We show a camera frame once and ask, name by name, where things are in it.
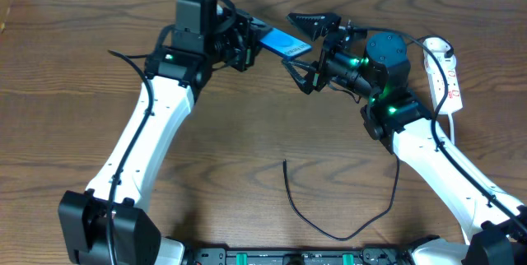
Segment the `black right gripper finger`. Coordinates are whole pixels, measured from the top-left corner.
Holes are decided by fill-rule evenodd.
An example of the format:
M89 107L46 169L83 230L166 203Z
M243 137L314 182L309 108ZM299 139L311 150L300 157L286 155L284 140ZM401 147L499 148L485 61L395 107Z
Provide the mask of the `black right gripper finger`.
M341 17L332 12L318 14L289 13L287 20L311 41L339 28Z
M309 95L315 89L316 69L309 63L299 60L282 60L282 65L296 83L301 92Z

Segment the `blue Galaxy smartphone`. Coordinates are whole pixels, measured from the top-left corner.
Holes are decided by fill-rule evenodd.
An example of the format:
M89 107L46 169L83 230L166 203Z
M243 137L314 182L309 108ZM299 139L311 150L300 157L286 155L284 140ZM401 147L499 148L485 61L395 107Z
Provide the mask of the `blue Galaxy smartphone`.
M276 28L271 29L259 42L266 50L286 60L292 60L312 50L306 42Z

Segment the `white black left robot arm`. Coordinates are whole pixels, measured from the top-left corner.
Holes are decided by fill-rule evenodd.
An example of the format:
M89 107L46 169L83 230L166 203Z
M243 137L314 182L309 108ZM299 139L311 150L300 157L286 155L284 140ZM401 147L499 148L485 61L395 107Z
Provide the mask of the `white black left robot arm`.
M212 74L252 66L270 31L230 0L176 0L174 23L137 68L138 102L110 157L83 192L67 191L58 205L72 263L190 261L185 245L163 236L147 214L156 177Z

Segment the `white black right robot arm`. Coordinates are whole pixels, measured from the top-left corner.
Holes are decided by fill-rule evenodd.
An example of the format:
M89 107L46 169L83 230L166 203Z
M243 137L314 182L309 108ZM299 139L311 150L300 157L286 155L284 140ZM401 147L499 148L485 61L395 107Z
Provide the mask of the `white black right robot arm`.
M319 60L284 60L305 93L329 86L366 103L363 124L398 162L411 166L449 208L464 234L456 244L429 236L401 255L409 264L523 264L526 206L496 186L444 134L438 109L427 109L409 88L407 55L413 37L372 26L343 24L333 13L292 13L288 20L311 40Z

